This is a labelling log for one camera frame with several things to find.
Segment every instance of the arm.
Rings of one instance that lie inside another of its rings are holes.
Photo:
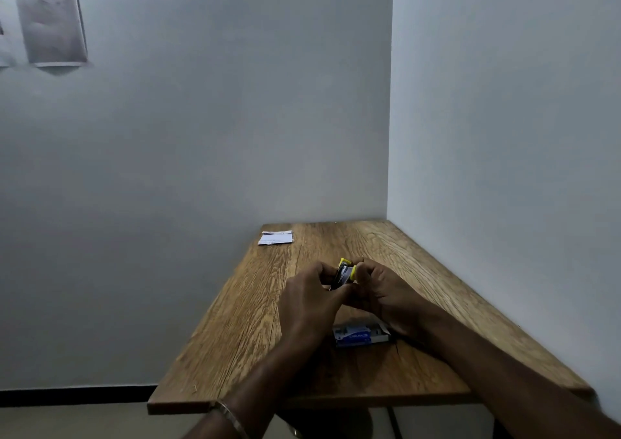
[[[287,280],[278,304],[283,336],[268,355],[227,396],[226,404],[252,439],[265,433],[295,375],[331,330],[352,285],[328,292],[322,287],[336,273],[321,262]],[[238,439],[233,425],[212,411],[185,439]]]
[[[516,439],[621,437],[614,421],[425,300],[392,270],[364,260],[355,275],[348,304],[438,353]]]

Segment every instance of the tiled floor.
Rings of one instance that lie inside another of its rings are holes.
[[[372,409],[374,439],[393,439],[385,409]],[[3,439],[178,439],[200,415],[148,416],[142,403],[0,409]],[[291,439],[283,420],[274,418],[266,439]]]

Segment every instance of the wood grain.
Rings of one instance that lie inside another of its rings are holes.
[[[205,411],[280,337],[277,303],[287,277],[316,260],[364,256],[392,268],[431,302],[563,388],[593,390],[541,345],[388,221],[264,225],[293,230],[291,245],[258,246],[244,259],[148,402],[150,413]],[[342,307],[337,322],[361,316]],[[284,407],[380,407],[476,402],[444,362],[404,341],[336,349],[326,341]]]

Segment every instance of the forearm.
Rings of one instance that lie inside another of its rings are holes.
[[[246,433],[260,438],[286,394],[294,376],[315,350],[313,341],[288,338],[281,340],[268,355],[248,373],[223,402],[230,408]],[[202,419],[185,439],[238,439],[230,422],[219,412]]]
[[[594,407],[493,346],[450,316],[422,321],[425,342],[477,393],[516,439],[618,438]]]

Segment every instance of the notepad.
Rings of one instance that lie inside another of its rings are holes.
[[[293,242],[293,231],[264,231],[259,239],[260,245],[279,245]]]

